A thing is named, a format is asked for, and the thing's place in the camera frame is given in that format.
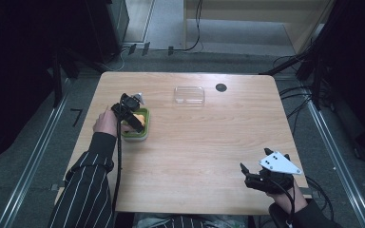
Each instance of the cable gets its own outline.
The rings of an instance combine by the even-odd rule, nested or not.
[[[119,67],[118,69],[110,68],[110,67],[108,67],[108,66],[106,66],[106,65],[104,65],[104,64],[100,64],[100,65],[101,65],[102,67],[104,67],[104,68],[106,68],[106,69],[110,70],[110,71],[120,71],[120,70],[122,70],[122,69],[124,68],[124,65],[125,65],[125,61],[124,61],[124,58],[123,58],[123,54],[124,54],[124,52],[126,52],[127,50],[129,50],[129,48],[124,49],[124,50],[121,52],[121,54],[120,54],[120,59],[121,59],[121,61],[122,61],[122,65],[121,65],[121,67]]]
[[[297,93],[297,94],[288,95],[286,97],[282,97],[280,99],[285,100],[285,99],[292,98],[292,97],[297,97],[297,96],[311,96],[311,95],[312,95],[311,93]]]
[[[197,24],[197,31],[198,31],[197,41],[190,48],[186,48],[186,49],[182,49],[182,48],[180,48],[180,49],[173,49],[174,52],[198,53],[198,52],[201,52],[203,50],[203,43],[200,42],[200,38],[201,38],[200,22],[201,22],[201,15],[202,15],[202,1],[203,0],[199,0],[198,1],[196,13],[195,13],[195,21],[196,21],[196,24]],[[198,43],[201,43],[202,49],[200,51],[190,52],[189,50],[195,48]],[[153,51],[169,51],[169,49],[151,49],[151,48],[149,48],[149,50],[153,50]]]
[[[332,205],[330,199],[328,198],[327,194],[325,194],[322,187],[315,180],[311,179],[308,176],[306,176],[306,180],[308,180],[310,182],[310,185],[313,185],[316,188],[316,190],[318,190],[322,194],[322,196],[325,198],[325,201],[328,203],[328,206],[330,208],[331,221],[334,221],[334,208],[333,208],[333,205]]]
[[[287,225],[291,225],[293,223],[293,217],[295,215],[295,201],[293,200],[293,198],[290,196],[290,194],[282,187],[280,186],[280,184],[278,184],[277,182],[275,182],[274,180],[270,180],[274,185],[276,185],[280,190],[283,191],[283,193],[286,195],[286,197],[289,199],[291,205],[292,205],[292,209],[290,211],[290,215],[289,218],[286,220],[286,224]]]
[[[285,93],[288,93],[290,91],[293,91],[293,90],[296,90],[296,89],[299,89],[299,88],[311,88],[309,85],[304,85],[304,86],[296,86],[296,87],[290,87],[290,88],[286,88],[286,89],[283,89],[280,93],[279,93],[279,96],[285,94]]]
[[[123,103],[123,96],[120,98],[120,110],[119,113],[122,113],[122,103]],[[115,211],[115,207],[117,204],[118,198],[118,191],[120,190],[120,181],[121,181],[121,170],[122,170],[122,147],[121,147],[121,118],[117,117],[117,145],[118,145],[118,167],[117,167],[117,180],[115,183],[115,190],[114,190],[114,198],[112,200],[112,210]]]

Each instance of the striped sleeve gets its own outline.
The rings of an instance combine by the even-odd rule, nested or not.
[[[90,148],[67,172],[65,190],[48,227],[113,227],[114,215],[107,173],[114,166],[116,139],[94,133]]]

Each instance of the black cable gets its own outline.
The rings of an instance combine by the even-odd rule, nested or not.
[[[296,87],[286,88],[286,89],[283,89],[282,91],[279,92],[279,96],[282,96],[285,93],[288,93],[290,91],[293,91],[293,90],[296,90],[296,89],[300,89],[300,88],[312,88],[312,87],[309,86],[309,85],[303,85],[303,86],[296,86]]]
[[[198,31],[197,41],[190,48],[186,48],[186,49],[182,49],[182,48],[180,48],[180,49],[173,49],[173,51],[176,51],[176,52],[177,51],[182,51],[182,52],[189,51],[189,50],[195,48],[197,46],[198,42],[200,41],[200,38],[201,38],[200,21],[201,21],[201,15],[202,15],[202,1],[203,0],[199,0],[198,1],[196,13],[195,13],[195,21],[197,23],[197,31]],[[151,48],[149,48],[149,50],[154,50],[154,51],[169,51],[169,49],[151,49]]]
[[[287,119],[289,119],[291,116],[293,116],[296,112],[299,112],[308,102],[311,101],[311,98],[307,98],[306,100],[303,101],[303,103],[301,103],[301,105],[299,105],[297,108],[295,108],[295,110],[293,110],[290,114],[288,114],[286,116]]]
[[[280,98],[281,100],[285,100],[285,99],[288,99],[288,98],[291,98],[291,97],[297,97],[297,96],[311,96],[312,94],[311,93],[297,93],[297,94],[292,94],[292,95],[288,95],[286,97],[282,97]]]
[[[311,185],[315,185],[315,188],[322,194],[322,196],[325,198],[326,202],[328,203],[328,206],[330,208],[330,214],[331,214],[331,221],[334,221],[334,208],[333,205],[330,201],[330,199],[328,198],[327,194],[325,194],[324,190],[322,189],[322,187],[313,179],[311,179],[310,177],[306,176],[306,179],[311,183]]]
[[[293,223],[293,217],[295,216],[295,201],[293,200],[293,198],[290,196],[290,194],[282,187],[280,186],[280,184],[278,184],[277,182],[270,180],[274,185],[276,185],[280,190],[283,191],[283,193],[286,195],[286,197],[289,199],[291,205],[292,205],[292,209],[290,211],[290,215],[289,218],[286,220],[286,223],[288,225]]]
[[[123,96],[120,98],[120,116],[122,115],[122,103],[123,103]],[[117,180],[115,183],[115,190],[114,190],[114,198],[112,200],[112,210],[115,211],[115,206],[117,204],[118,198],[118,191],[120,190],[120,181],[121,181],[121,165],[122,165],[122,147],[121,147],[121,117],[117,117],[117,145],[118,145],[118,167],[117,167]]]
[[[296,114],[296,117],[295,117],[295,122],[293,123],[293,131],[292,131],[292,136],[295,136],[295,133],[296,133],[296,125],[298,123],[298,114],[300,113],[300,110],[298,111],[298,113]]]

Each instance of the gray floor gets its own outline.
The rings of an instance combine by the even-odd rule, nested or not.
[[[162,6],[161,0],[156,0],[155,7]],[[169,6],[169,12],[173,11],[173,6]],[[170,36],[162,36],[163,33],[152,32],[155,28],[156,18],[153,14],[151,24],[147,34],[147,41],[151,42],[151,48],[166,48],[168,46],[177,47],[181,44],[181,37],[177,32],[169,32]],[[275,44],[282,43],[288,46],[287,38],[278,38]],[[256,53],[227,53],[232,48],[222,43],[219,53],[215,53],[206,41],[203,41],[201,53],[175,52],[168,56],[165,51],[149,51],[146,55],[141,50],[134,54],[124,53],[123,59],[116,59],[107,66],[111,68],[121,68],[122,71],[166,71],[166,72],[225,72],[253,74],[263,72],[272,68],[274,61],[283,55],[291,55],[289,50],[276,50],[271,43]],[[270,48],[269,53],[262,51]],[[53,207],[56,191],[50,190],[52,184],[61,184],[67,163],[72,153],[73,147],[79,135],[82,122],[86,116],[91,98],[99,81],[100,75],[88,68],[82,69],[83,75],[72,83],[71,91],[67,102],[53,135],[48,143],[44,157],[32,179],[30,188],[21,204],[12,227],[46,227],[50,211]],[[294,70],[289,68],[283,74],[276,75],[279,90],[287,87],[297,86],[298,82],[293,77]],[[302,102],[301,97],[284,100],[283,106],[287,113],[290,113]],[[41,104],[37,113],[24,127],[16,142],[5,153],[0,156],[0,218],[9,201],[10,194],[20,179],[24,167],[27,165],[30,154],[38,141],[39,134],[51,113],[53,96]],[[72,126],[76,119],[76,113],[71,112],[71,108],[83,109],[82,117],[76,126]],[[359,187],[365,199],[365,161],[358,160],[353,154],[353,147],[348,137],[343,131],[343,127],[329,108],[322,108],[322,114],[333,133],[336,143],[340,148],[340,153],[351,170],[355,178],[355,184]],[[292,129],[294,127],[294,117],[289,119]],[[304,172],[311,178],[318,181],[333,202],[336,221],[343,227],[360,227],[355,211],[350,203],[341,181],[338,178],[336,169],[328,155],[327,148],[316,128],[316,124],[307,108],[298,115],[297,130],[294,135],[295,143],[300,154]],[[316,195],[316,200],[320,203],[323,199]]]

